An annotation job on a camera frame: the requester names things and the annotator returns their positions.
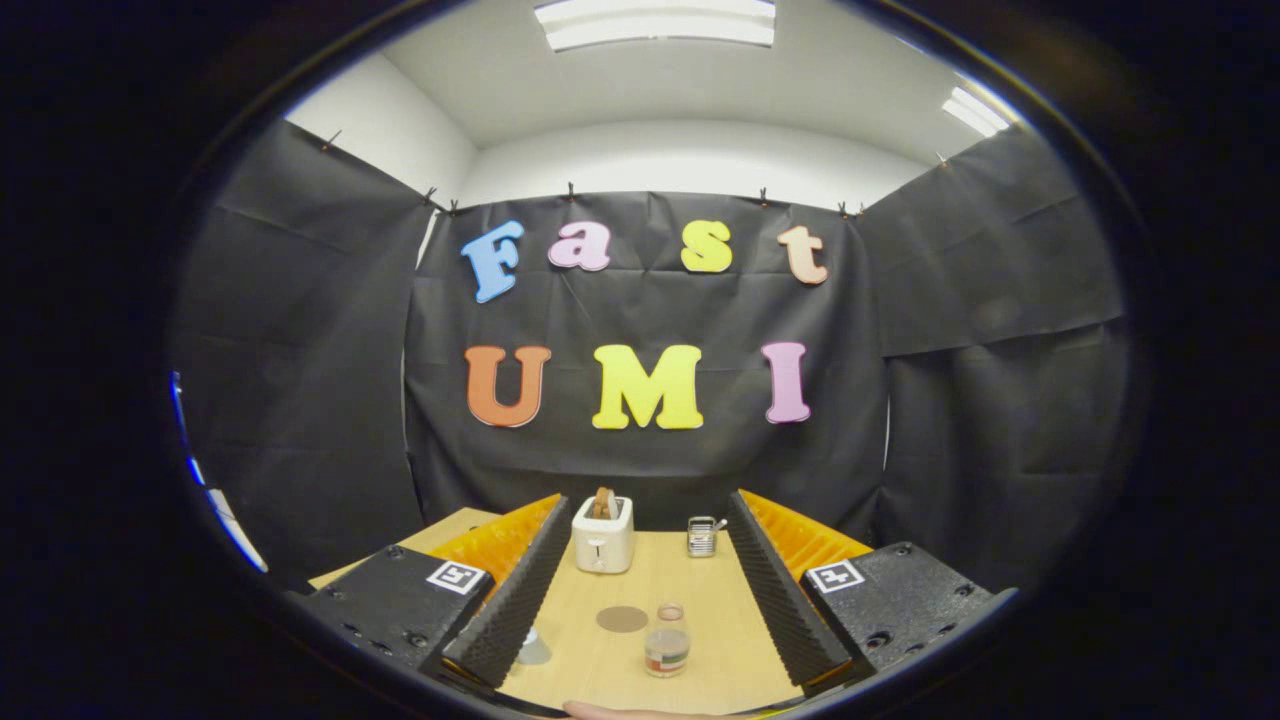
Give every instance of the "brown circular coaster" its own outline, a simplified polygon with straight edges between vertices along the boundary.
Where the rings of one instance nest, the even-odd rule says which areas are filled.
[[[639,607],[616,605],[596,612],[595,624],[611,633],[634,633],[649,624],[649,615]]]

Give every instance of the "wooden table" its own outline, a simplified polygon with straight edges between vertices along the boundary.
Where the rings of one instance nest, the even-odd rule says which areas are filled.
[[[428,552],[490,518],[460,510],[401,544]],[[319,588],[352,566],[311,584]],[[667,601],[685,606],[692,646],[682,674],[653,678],[644,670],[645,630],[613,633],[600,628],[595,615],[628,605],[652,619]],[[730,714],[800,694],[769,639],[728,533],[719,534],[714,557],[701,559],[685,553],[685,533],[636,533],[631,568],[617,575],[579,570],[571,542],[534,628],[550,648],[550,661],[512,665],[499,691],[539,705],[561,707],[577,700],[614,708]]]

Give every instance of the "black cloth backdrop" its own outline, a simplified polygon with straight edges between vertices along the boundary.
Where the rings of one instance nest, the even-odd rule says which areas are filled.
[[[978,142],[850,218],[653,192],[445,213],[416,277],[421,197],[320,145],[283,122],[256,143],[200,231],[174,334],[206,479],[288,587],[462,506],[600,484],[635,498],[641,529],[718,515],[744,487],[872,544],[918,542],[992,589],[1027,587],[1107,489],[1123,305],[1088,204],[1030,133]],[[516,286],[477,304],[461,247],[511,219]],[[724,273],[684,268],[695,219],[730,227]],[[611,229],[604,270],[548,261],[576,220]],[[794,225],[823,240],[824,283],[790,272],[777,236]],[[813,414],[774,425],[760,346],[785,341],[808,347]],[[701,348],[704,425],[594,428],[593,352],[611,343],[649,372],[671,345]],[[508,404],[515,350],[552,350],[531,423],[471,415],[475,345],[507,351]]]
[[[461,247],[507,220],[516,287],[476,304]],[[724,222],[733,263],[689,273],[681,228]],[[547,250],[566,223],[611,228],[600,272]],[[806,225],[831,270],[805,286],[777,234]],[[599,484],[636,500],[641,529],[718,514],[737,487],[870,543],[914,541],[979,583],[1029,587],[1087,519],[1125,393],[1128,340],[1107,243],[1052,150],[1011,128],[860,217],[755,199],[621,192],[476,206],[442,217],[406,336],[407,437],[424,516],[509,510]],[[795,341],[809,420],[772,425],[759,348]],[[602,430],[600,365],[631,345],[646,370],[675,343],[703,350],[704,427]],[[515,402],[525,345],[552,350],[543,406],[522,428],[467,409],[475,345],[507,351]],[[886,454],[886,401],[892,432]]]
[[[280,120],[193,241],[175,314],[192,448],[270,566],[302,589],[421,528],[401,352],[430,210]]]
[[[723,273],[690,273],[680,259],[691,220],[719,220],[733,260]],[[477,304],[461,247],[518,220],[516,286]],[[548,247],[562,225],[594,220],[612,233],[609,265],[559,268]],[[806,225],[831,275],[792,275],[777,236]],[[580,502],[598,486],[635,500],[640,529],[684,529],[691,515],[722,514],[739,487],[870,541],[884,447],[886,379],[877,351],[870,265],[836,213],[714,195],[616,192],[507,201],[442,214],[413,286],[406,336],[407,434],[424,515],[460,506],[509,510],[552,492]],[[800,342],[812,416],[771,424],[771,372],[760,347]],[[596,429],[602,368],[596,347],[631,346],[646,372],[671,345],[703,352],[696,397],[704,425],[654,421]],[[536,418],[520,428],[480,423],[467,406],[467,347],[507,351],[498,400],[515,402],[526,345],[550,348]]]
[[[1032,587],[1097,498],[1129,368],[1106,238],[1018,127],[867,209],[891,433],[874,529]]]

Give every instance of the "white toaster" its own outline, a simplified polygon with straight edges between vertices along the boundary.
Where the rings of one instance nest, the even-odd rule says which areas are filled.
[[[573,552],[579,570],[588,573],[625,573],[635,551],[635,523],[630,497],[614,497],[617,518],[590,518],[595,497],[588,497],[573,515]]]

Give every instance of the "hand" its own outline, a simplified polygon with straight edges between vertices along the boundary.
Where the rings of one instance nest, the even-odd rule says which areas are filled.
[[[576,701],[566,702],[564,712],[577,720],[716,720],[723,717],[723,715],[686,715],[684,712],[662,712],[660,710],[609,710]]]

